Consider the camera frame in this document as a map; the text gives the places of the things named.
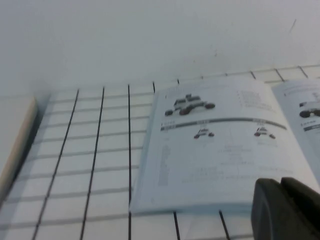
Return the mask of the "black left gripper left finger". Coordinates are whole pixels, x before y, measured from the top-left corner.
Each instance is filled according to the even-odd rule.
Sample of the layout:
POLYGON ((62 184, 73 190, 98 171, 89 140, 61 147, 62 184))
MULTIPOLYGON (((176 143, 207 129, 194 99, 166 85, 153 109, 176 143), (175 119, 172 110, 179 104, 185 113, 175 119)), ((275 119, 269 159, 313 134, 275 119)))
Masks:
POLYGON ((281 181, 255 182, 251 226, 255 240, 318 240, 320 213, 303 213, 281 181))

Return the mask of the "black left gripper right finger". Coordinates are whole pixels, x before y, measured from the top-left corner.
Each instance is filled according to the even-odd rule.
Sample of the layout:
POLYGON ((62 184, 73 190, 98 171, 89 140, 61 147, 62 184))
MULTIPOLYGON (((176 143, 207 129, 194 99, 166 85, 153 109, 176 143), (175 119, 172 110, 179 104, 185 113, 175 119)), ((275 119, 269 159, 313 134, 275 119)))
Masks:
POLYGON ((281 186, 303 213, 320 212, 320 194, 293 177, 283 177, 281 186))

